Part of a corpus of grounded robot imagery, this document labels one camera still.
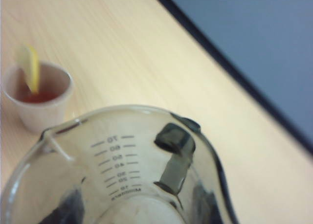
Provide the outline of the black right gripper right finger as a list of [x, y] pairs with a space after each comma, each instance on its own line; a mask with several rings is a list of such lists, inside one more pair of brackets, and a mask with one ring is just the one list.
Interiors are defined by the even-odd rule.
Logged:
[[192, 191], [192, 223], [221, 224], [215, 186], [197, 180]]

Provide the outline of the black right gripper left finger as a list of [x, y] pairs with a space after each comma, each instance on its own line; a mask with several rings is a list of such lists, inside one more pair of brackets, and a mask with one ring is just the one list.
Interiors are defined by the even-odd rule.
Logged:
[[73, 189], [51, 213], [50, 224], [82, 224], [84, 204], [80, 188]]

